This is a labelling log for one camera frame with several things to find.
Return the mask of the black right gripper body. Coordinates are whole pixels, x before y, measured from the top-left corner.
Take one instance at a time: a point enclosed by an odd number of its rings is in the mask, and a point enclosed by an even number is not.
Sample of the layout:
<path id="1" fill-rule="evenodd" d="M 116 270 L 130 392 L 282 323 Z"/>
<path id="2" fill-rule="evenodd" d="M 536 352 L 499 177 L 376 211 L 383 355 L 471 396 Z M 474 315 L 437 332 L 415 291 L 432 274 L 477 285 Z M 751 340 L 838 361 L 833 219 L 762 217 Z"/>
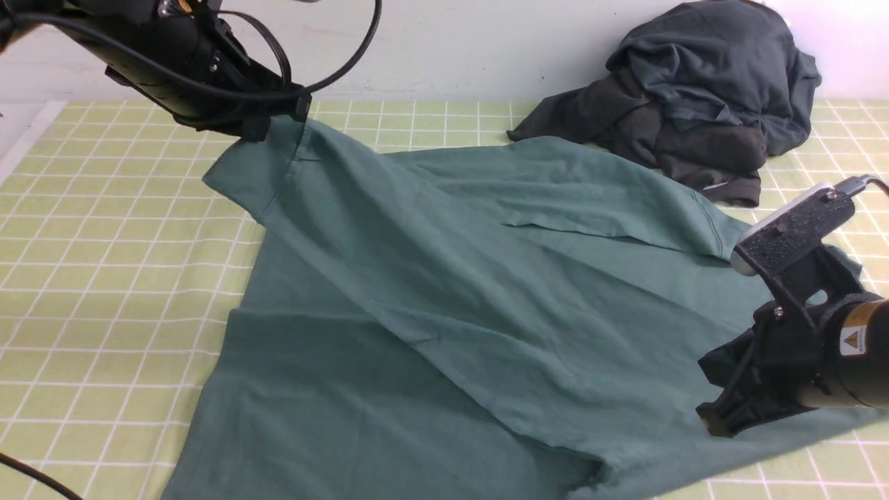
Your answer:
<path id="1" fill-rule="evenodd" d="M 887 300 L 838 248 L 819 244 L 776 276 L 742 335 L 699 359 L 721 389 L 697 414 L 715 437 L 820 408 L 888 406 Z"/>

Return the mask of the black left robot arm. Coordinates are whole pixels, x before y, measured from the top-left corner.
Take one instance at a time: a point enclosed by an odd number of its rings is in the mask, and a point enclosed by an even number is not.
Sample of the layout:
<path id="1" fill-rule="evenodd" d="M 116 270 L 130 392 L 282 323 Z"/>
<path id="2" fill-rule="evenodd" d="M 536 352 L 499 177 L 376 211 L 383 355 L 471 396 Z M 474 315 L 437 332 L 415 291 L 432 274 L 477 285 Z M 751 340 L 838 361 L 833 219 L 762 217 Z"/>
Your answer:
<path id="1" fill-rule="evenodd" d="M 2 47 L 36 26 L 56 26 L 105 64 L 105 74 L 197 132 L 261 142 L 275 116 L 308 118 L 312 98 L 258 101 L 299 91 L 280 44 L 275 73 L 251 58 L 220 18 L 219 1 L 3 1 Z"/>

